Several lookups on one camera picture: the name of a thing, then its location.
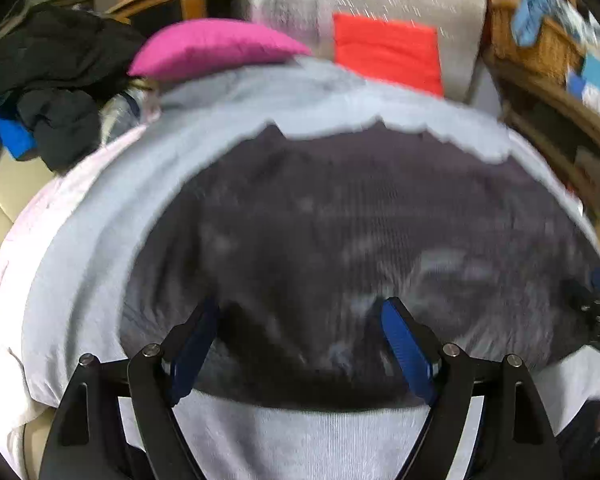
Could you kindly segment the dark grey garment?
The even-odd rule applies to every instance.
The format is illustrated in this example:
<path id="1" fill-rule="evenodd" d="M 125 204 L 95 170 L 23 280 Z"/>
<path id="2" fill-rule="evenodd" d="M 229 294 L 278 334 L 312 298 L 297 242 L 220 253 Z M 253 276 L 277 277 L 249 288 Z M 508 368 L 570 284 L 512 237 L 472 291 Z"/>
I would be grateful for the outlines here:
<path id="1" fill-rule="evenodd" d="M 208 297 L 219 333 L 199 390 L 267 408 L 411 403 L 379 300 L 477 358 L 542 370 L 585 341 L 562 284 L 600 267 L 590 240 L 515 159 L 373 124 L 311 140 L 269 126 L 190 177 L 126 286 L 135 353 Z"/>

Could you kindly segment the blue jacket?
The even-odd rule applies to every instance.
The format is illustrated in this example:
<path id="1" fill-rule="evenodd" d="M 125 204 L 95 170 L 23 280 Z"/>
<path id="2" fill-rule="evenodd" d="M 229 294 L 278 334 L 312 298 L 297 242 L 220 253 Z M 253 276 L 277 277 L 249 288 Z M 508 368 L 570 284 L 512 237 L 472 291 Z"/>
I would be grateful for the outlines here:
<path id="1" fill-rule="evenodd" d="M 0 142 L 14 159 L 36 149 L 32 134 L 16 120 L 6 118 L 0 113 Z"/>

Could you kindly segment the red square cushion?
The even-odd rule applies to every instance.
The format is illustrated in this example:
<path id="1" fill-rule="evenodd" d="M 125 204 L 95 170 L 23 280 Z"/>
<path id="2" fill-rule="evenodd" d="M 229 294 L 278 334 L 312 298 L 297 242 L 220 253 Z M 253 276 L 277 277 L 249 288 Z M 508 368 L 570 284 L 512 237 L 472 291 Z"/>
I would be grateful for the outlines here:
<path id="1" fill-rule="evenodd" d="M 444 96 L 438 31 L 415 22 L 335 13 L 334 61 L 356 74 Z"/>

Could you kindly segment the cream leather seat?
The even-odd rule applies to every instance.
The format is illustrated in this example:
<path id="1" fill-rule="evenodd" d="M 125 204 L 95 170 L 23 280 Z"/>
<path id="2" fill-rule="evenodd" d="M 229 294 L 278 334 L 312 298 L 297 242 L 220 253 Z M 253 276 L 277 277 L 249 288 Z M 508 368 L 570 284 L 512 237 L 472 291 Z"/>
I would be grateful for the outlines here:
<path id="1" fill-rule="evenodd" d="M 18 162 L 0 144 L 0 247 L 24 206 L 52 177 L 41 159 Z"/>

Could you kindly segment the light blue cloth in basket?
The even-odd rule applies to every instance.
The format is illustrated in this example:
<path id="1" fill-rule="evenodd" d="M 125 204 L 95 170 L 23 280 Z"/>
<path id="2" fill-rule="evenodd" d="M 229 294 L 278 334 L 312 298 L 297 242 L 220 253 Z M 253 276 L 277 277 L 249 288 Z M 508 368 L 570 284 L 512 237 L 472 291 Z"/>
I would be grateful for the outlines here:
<path id="1" fill-rule="evenodd" d="M 552 16 L 555 0 L 520 0 L 510 20 L 510 32 L 517 47 L 530 48 L 538 39 L 544 18 Z"/>

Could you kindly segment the pink cushion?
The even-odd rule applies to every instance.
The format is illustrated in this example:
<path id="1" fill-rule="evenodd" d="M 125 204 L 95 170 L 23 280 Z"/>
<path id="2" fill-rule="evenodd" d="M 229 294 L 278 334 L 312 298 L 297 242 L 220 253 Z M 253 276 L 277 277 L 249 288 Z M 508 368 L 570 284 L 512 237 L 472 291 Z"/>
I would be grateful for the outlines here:
<path id="1" fill-rule="evenodd" d="M 153 34 L 134 56 L 128 75 L 181 81 L 229 68 L 286 62 L 310 53 L 301 42 L 263 25 L 200 18 Z"/>

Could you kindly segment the light grey bed blanket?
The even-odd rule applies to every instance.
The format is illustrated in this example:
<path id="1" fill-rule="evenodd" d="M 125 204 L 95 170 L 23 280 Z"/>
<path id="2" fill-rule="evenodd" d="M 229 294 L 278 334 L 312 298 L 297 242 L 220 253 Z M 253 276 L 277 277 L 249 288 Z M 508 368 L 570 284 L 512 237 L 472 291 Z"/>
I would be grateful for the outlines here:
<path id="1" fill-rule="evenodd" d="M 536 151 L 478 110 L 314 58 L 174 84 L 161 97 L 158 118 L 116 141 L 114 158 L 81 188 L 65 217 L 28 229 L 17 248 L 38 268 L 24 280 L 27 298 L 0 307 L 0 438 L 44 408 L 56 413 L 80 356 L 107 363 L 147 346 L 135 353 L 122 348 L 126 286 L 150 231 L 190 177 L 269 126 L 311 140 L 378 122 L 430 133 L 488 164 L 515 159 L 600 256 L 592 226 Z M 600 479 L 600 352 L 586 336 L 577 351 L 542 370 L 524 362 L 552 427 L 562 479 Z M 429 410 L 407 386 L 407 405 L 309 410 L 220 398 L 196 382 L 173 413 L 203 479 L 400 479 Z M 445 479 L 467 479 L 481 410 L 482 400 L 472 399 Z"/>

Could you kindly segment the wicker basket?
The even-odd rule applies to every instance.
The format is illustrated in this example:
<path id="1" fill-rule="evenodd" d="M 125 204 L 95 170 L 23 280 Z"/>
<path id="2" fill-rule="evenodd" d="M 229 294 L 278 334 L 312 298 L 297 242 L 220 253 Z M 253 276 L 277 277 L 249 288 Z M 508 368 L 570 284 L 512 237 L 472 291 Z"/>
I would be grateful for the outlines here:
<path id="1" fill-rule="evenodd" d="M 515 10 L 510 3 L 489 6 L 493 55 L 563 86 L 570 70 L 580 72 L 583 49 L 551 18 L 542 19 L 540 30 L 529 47 L 518 46 L 510 27 Z"/>

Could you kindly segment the black clothes pile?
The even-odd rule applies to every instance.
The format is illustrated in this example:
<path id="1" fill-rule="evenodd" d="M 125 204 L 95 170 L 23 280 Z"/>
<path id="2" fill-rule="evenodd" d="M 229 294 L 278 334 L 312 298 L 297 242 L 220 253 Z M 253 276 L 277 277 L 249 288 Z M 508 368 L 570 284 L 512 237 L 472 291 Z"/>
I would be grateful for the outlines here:
<path id="1" fill-rule="evenodd" d="M 0 39 L 0 111 L 32 134 L 49 170 L 64 171 L 98 147 L 99 111 L 144 42 L 112 18 L 35 6 Z"/>

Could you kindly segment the wooden shelf unit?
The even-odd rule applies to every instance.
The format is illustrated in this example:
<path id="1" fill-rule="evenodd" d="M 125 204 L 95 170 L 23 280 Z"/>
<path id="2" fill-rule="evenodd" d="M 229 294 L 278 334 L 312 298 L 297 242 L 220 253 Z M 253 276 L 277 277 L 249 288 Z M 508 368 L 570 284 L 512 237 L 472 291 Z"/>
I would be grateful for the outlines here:
<path id="1" fill-rule="evenodd" d="M 501 121 L 531 142 L 580 198 L 600 240 L 600 114 L 553 81 L 490 51 L 483 61 L 502 98 Z"/>

